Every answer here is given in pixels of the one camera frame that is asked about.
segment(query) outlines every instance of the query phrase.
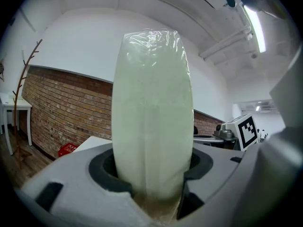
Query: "brick wall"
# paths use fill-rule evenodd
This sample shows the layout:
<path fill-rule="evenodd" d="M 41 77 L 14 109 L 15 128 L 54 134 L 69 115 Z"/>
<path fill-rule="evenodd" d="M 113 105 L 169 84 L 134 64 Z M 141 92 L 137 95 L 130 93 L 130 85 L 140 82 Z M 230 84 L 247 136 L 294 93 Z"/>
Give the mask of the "brick wall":
<path fill-rule="evenodd" d="M 89 136 L 111 139 L 112 84 L 68 72 L 31 66 L 22 96 L 32 106 L 32 141 L 53 157 L 60 146 Z M 27 132 L 26 112 L 20 128 Z M 195 112 L 199 134 L 211 135 L 220 121 Z"/>

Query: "ceiling lamp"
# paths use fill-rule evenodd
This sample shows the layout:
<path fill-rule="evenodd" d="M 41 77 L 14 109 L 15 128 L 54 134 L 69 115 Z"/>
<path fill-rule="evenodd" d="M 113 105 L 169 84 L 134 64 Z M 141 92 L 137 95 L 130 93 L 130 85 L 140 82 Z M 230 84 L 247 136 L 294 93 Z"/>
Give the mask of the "ceiling lamp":
<path fill-rule="evenodd" d="M 250 21 L 254 28 L 254 31 L 255 31 L 255 34 L 257 37 L 257 41 L 258 41 L 258 45 L 259 45 L 259 51 L 260 51 L 260 53 L 263 53 L 266 51 L 266 47 L 265 47 L 265 41 L 264 41 L 264 36 L 263 36 L 263 30 L 262 30 L 258 15 L 255 11 L 249 9 L 247 6 L 244 6 L 244 9 L 245 9 L 248 17 L 250 18 Z"/>

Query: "white table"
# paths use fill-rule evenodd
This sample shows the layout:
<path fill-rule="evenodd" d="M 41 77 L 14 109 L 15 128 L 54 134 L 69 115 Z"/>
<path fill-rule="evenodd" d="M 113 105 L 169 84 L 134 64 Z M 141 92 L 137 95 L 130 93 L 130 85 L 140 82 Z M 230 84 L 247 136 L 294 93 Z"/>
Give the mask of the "white table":
<path fill-rule="evenodd" d="M 106 140 L 95 136 L 91 136 L 86 141 L 84 141 L 81 145 L 79 145 L 79 147 L 76 148 L 73 152 L 94 148 L 111 142 L 112 142 L 111 140 Z"/>
<path fill-rule="evenodd" d="M 8 117 L 7 117 L 7 111 L 11 110 L 14 112 L 14 100 L 8 96 L 6 93 L 0 93 L 0 100 L 1 100 L 1 109 L 0 109 L 0 117 L 1 121 L 4 124 L 4 131 L 5 131 L 5 139 L 6 143 L 9 148 L 9 153 L 13 155 L 13 151 L 11 149 L 10 141 L 9 141 L 9 131 L 8 131 Z M 24 99 L 22 100 L 17 100 L 17 118 L 16 118 L 16 125 L 17 125 L 17 130 L 19 130 L 19 110 L 27 110 L 27 137 L 28 137 L 28 144 L 31 146 L 32 145 L 32 138 L 30 135 L 30 110 L 31 110 L 32 105 L 29 104 L 27 101 Z"/>

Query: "red basket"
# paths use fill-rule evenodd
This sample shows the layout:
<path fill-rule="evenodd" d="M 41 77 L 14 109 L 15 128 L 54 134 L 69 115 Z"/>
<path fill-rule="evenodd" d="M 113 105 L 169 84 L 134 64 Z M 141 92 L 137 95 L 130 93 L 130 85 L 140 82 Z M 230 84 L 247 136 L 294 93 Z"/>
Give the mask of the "red basket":
<path fill-rule="evenodd" d="M 76 148 L 78 148 L 78 146 L 75 146 L 71 143 L 67 143 L 66 145 L 62 146 L 60 148 L 60 150 L 58 151 L 58 156 L 61 157 L 61 156 L 64 156 L 64 155 L 67 155 L 67 154 L 70 154 L 72 153 Z"/>

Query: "wooden floor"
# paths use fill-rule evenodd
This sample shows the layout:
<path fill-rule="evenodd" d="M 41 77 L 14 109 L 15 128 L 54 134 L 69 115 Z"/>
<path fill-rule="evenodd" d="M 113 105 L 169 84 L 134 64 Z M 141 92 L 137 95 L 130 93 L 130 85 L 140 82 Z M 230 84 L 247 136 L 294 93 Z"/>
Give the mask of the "wooden floor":
<path fill-rule="evenodd" d="M 9 138 L 13 152 L 16 149 L 15 136 L 13 128 L 9 128 Z M 21 154 L 21 169 L 16 154 L 10 155 L 6 144 L 5 135 L 0 135 L 0 160 L 2 161 L 13 186 L 20 188 L 28 179 L 40 172 L 48 164 L 52 163 L 50 159 L 40 153 L 34 146 L 28 145 L 26 135 L 18 134 L 20 146 L 30 152 L 31 156 Z"/>

